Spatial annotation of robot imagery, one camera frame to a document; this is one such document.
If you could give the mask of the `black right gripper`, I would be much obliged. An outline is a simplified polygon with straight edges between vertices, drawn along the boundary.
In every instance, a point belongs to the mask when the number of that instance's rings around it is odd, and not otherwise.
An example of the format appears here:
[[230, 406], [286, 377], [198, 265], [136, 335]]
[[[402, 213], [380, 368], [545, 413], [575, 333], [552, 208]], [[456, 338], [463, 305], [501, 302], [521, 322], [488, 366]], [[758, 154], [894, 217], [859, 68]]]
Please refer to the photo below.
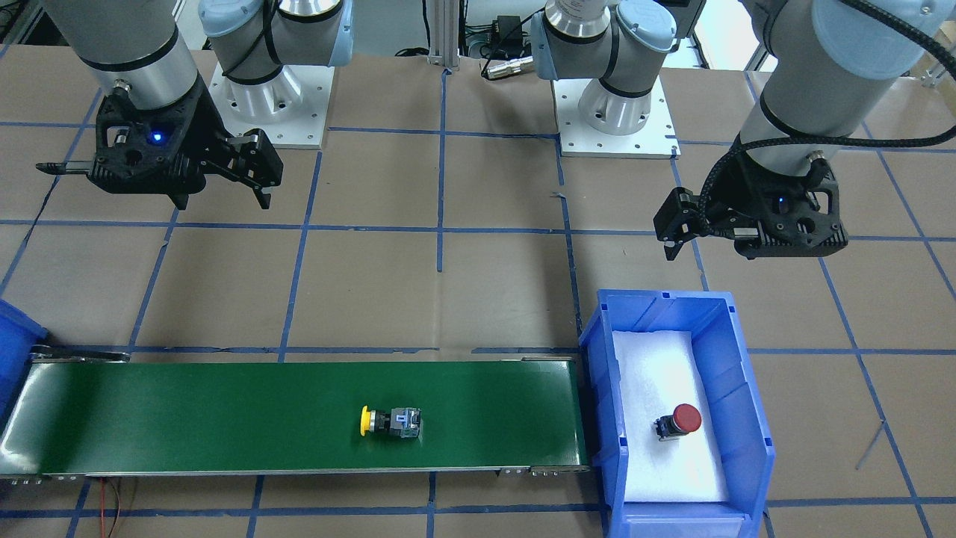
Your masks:
[[133, 89], [117, 79], [100, 102], [90, 160], [35, 167], [50, 175], [85, 175], [110, 194], [165, 195], [179, 210], [213, 173], [250, 186], [262, 210], [269, 210], [284, 164], [265, 130], [230, 136], [201, 78], [180, 99], [154, 110], [134, 106]]

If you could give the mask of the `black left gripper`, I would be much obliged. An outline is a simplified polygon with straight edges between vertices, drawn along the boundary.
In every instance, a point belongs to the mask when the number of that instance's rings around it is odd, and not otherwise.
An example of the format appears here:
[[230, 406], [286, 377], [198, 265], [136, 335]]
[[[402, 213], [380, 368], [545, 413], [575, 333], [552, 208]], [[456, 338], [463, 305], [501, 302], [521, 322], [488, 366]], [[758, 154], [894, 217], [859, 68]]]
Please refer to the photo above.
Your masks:
[[742, 153], [718, 174], [706, 197], [673, 188], [654, 215], [669, 262], [684, 241], [706, 235], [700, 209], [713, 235], [733, 241], [747, 259], [822, 258], [849, 244], [839, 215], [839, 184], [821, 153], [810, 154], [803, 175], [775, 173]]

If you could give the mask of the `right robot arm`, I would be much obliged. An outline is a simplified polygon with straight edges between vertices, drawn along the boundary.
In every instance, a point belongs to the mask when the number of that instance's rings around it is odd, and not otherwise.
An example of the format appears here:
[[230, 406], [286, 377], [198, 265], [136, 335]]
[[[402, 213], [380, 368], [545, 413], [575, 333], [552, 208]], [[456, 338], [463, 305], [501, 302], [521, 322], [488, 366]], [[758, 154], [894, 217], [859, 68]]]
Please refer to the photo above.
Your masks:
[[266, 210], [282, 182], [274, 146], [308, 109], [304, 69], [354, 50], [350, 1], [202, 1], [198, 14], [222, 84], [205, 84], [164, 1], [45, 1], [105, 97], [88, 161], [41, 162], [110, 194], [164, 195], [179, 210], [208, 175], [249, 188]]

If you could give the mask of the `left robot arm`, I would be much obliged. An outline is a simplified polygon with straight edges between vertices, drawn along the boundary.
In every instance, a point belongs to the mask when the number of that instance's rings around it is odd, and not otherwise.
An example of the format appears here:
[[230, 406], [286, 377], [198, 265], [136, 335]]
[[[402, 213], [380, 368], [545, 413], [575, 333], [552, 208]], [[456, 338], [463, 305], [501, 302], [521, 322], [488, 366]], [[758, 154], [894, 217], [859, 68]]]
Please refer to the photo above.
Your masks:
[[[673, 260], [694, 238], [720, 236], [747, 259], [822, 258], [849, 241], [832, 158], [840, 146], [935, 146], [930, 137], [864, 139], [857, 127], [925, 52], [954, 58], [934, 38], [952, 1], [747, 1], [760, 44], [777, 59], [732, 146], [699, 193], [674, 188], [654, 217]], [[530, 18], [537, 75], [587, 79], [580, 112], [599, 132], [641, 128], [678, 24], [656, 1], [549, 1]]]

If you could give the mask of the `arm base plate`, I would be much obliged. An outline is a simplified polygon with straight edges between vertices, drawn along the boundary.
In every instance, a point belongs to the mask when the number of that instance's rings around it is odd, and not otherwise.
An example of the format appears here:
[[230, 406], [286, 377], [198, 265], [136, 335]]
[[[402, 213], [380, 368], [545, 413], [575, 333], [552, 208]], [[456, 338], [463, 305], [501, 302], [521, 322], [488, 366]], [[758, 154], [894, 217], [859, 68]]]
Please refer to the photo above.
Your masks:
[[667, 159], [680, 147], [660, 77], [648, 94], [624, 98], [597, 79], [553, 81], [561, 150], [571, 157]]
[[216, 66], [209, 91], [233, 135], [264, 130], [277, 149], [321, 149], [335, 68], [284, 66], [272, 81], [242, 85]]

